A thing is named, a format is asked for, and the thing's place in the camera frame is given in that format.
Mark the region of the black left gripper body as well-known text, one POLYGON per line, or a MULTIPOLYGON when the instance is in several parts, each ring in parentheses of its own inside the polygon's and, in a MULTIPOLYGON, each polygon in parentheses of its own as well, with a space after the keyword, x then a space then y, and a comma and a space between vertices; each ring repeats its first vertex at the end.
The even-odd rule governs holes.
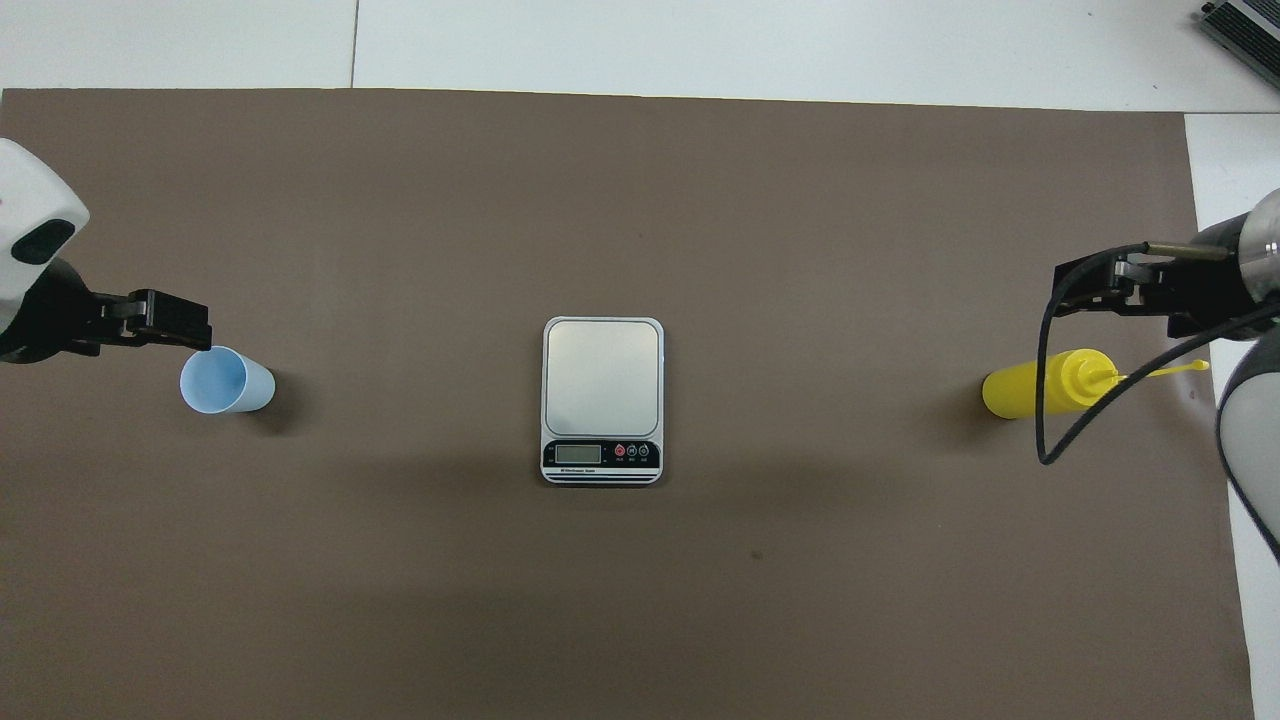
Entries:
POLYGON ((3 345, 99 346, 90 329, 100 314, 96 295, 81 274, 68 261, 54 259, 23 297, 3 332, 3 345))

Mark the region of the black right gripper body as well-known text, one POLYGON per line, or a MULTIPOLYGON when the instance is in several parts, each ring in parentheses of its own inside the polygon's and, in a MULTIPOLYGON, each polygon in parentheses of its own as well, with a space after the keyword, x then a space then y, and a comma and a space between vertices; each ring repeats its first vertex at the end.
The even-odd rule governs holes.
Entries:
POLYGON ((1175 259, 1160 263, 1149 305, 1166 313, 1247 313, 1256 300, 1234 256, 1220 260, 1175 259))

